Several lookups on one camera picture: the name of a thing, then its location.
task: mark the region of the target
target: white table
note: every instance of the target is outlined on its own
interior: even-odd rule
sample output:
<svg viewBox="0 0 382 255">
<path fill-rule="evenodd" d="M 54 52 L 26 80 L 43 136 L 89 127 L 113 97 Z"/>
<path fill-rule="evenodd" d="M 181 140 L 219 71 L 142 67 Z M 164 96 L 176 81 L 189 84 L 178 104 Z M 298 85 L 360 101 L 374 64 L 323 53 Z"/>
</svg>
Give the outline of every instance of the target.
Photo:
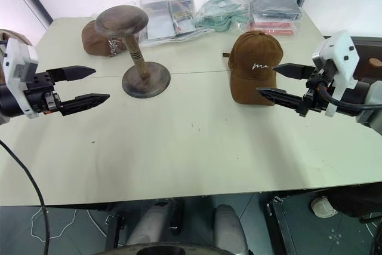
<svg viewBox="0 0 382 255">
<path fill-rule="evenodd" d="M 282 63 L 312 64 L 322 36 L 308 18 L 278 39 Z M 151 99 L 121 88 L 128 53 L 89 56 L 81 30 L 90 19 L 57 19 L 38 45 L 39 70 L 84 65 L 87 79 L 59 82 L 62 100 L 110 93 L 102 105 L 70 116 L 14 118 L 0 138 L 28 166 L 46 204 L 84 204 L 172 196 L 307 189 L 382 180 L 381 137 L 351 117 L 281 106 L 245 106 L 230 95 L 227 59 L 237 35 L 144 48 L 164 64 L 170 86 Z M 278 87 L 305 93 L 305 81 L 278 75 Z M 22 169 L 0 149 L 0 205 L 37 205 Z"/>
</svg>

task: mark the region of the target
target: hat stand base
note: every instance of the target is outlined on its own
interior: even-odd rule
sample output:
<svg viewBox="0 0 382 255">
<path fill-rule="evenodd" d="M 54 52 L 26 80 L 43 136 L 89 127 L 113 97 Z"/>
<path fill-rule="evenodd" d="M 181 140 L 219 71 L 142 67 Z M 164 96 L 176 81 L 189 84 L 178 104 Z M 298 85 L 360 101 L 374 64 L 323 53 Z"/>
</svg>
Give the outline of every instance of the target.
<svg viewBox="0 0 382 255">
<path fill-rule="evenodd" d="M 122 88 L 134 98 L 146 99 L 160 94 L 170 84 L 171 75 L 165 66 L 156 62 L 146 62 L 150 76 L 142 79 L 136 66 L 128 69 L 122 77 Z"/>
</svg>

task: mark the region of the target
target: cap brim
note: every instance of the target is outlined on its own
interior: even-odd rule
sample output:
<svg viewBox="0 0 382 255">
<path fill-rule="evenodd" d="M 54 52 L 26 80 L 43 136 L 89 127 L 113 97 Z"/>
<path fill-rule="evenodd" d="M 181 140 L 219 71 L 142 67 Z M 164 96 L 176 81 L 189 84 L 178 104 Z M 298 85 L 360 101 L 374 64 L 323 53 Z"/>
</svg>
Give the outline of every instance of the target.
<svg viewBox="0 0 382 255">
<path fill-rule="evenodd" d="M 273 102 L 264 98 L 256 90 L 256 88 L 276 88 L 276 78 L 270 78 L 266 80 L 243 79 L 231 73 L 230 86 L 233 99 L 240 104 L 267 106 L 274 105 Z"/>
</svg>

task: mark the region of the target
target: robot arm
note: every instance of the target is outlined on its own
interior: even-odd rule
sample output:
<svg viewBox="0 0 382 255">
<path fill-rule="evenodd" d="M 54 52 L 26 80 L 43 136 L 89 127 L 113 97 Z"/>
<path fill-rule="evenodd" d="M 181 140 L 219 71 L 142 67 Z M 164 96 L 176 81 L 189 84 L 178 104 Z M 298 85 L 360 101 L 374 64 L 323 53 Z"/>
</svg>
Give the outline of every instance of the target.
<svg viewBox="0 0 382 255">
<path fill-rule="evenodd" d="M 39 113 L 70 115 L 96 107 L 110 96 L 87 94 L 61 102 L 54 91 L 56 82 L 82 79 L 96 70 L 71 66 L 35 73 L 37 65 L 37 53 L 32 46 L 13 38 L 8 40 L 2 64 L 5 83 L 0 84 L 0 125 L 23 114 L 28 118 L 36 118 Z"/>
<path fill-rule="evenodd" d="M 359 56 L 350 35 L 345 32 L 324 40 L 312 56 L 314 66 L 282 64 L 278 73 L 294 79 L 307 79 L 303 97 L 274 88 L 258 88 L 270 101 L 294 109 L 300 116 L 309 110 L 355 116 L 356 121 L 382 134 L 382 81 L 369 84 L 353 78 Z"/>
</svg>

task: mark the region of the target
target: white embroidered logo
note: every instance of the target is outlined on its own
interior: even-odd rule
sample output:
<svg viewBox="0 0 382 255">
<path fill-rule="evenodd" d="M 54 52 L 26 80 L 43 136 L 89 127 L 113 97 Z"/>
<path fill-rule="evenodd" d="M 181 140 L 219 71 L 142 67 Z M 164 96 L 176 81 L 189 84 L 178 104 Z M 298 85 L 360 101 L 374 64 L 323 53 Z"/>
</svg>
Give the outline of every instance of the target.
<svg viewBox="0 0 382 255">
<path fill-rule="evenodd" d="M 255 68 L 269 68 L 267 65 L 259 65 L 259 64 L 254 64 L 253 67 L 252 67 L 252 70 L 255 69 Z"/>
</svg>

